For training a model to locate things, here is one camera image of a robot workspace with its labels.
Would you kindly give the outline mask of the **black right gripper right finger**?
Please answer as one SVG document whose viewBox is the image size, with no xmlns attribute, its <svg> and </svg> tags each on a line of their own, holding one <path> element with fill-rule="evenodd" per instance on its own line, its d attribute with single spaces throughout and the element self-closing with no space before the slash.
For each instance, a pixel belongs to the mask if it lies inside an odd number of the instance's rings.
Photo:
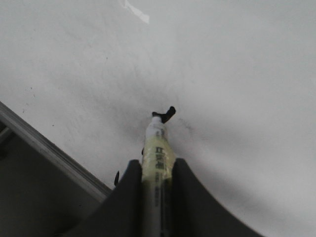
<svg viewBox="0 0 316 237">
<path fill-rule="evenodd" d="M 259 237 L 204 187 L 183 158 L 177 158 L 171 178 L 162 183 L 163 237 Z"/>
</svg>

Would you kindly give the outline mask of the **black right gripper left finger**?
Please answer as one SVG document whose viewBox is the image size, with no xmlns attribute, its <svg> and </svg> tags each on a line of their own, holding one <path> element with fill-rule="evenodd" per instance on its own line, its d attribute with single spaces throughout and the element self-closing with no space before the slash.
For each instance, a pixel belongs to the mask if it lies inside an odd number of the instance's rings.
<svg viewBox="0 0 316 237">
<path fill-rule="evenodd" d="M 67 230 L 64 237 L 141 236 L 142 168 L 129 161 L 123 177 L 110 195 L 86 219 Z"/>
</svg>

